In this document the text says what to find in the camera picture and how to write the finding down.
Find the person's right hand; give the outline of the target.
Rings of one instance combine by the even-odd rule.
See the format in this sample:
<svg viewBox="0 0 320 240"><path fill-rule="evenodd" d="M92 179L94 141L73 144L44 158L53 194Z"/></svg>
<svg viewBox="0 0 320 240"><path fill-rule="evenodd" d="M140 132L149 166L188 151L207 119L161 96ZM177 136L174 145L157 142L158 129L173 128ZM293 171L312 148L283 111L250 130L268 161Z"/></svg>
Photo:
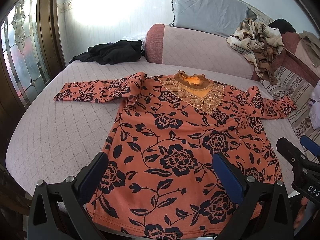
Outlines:
<svg viewBox="0 0 320 240"><path fill-rule="evenodd" d="M294 229L297 229L299 227L301 221L304 218L304 213L305 213L306 206L308 204L308 199L305 197L302 197L300 204L301 204L300 210L298 211L297 217L296 217L295 222L293 224Z"/></svg>

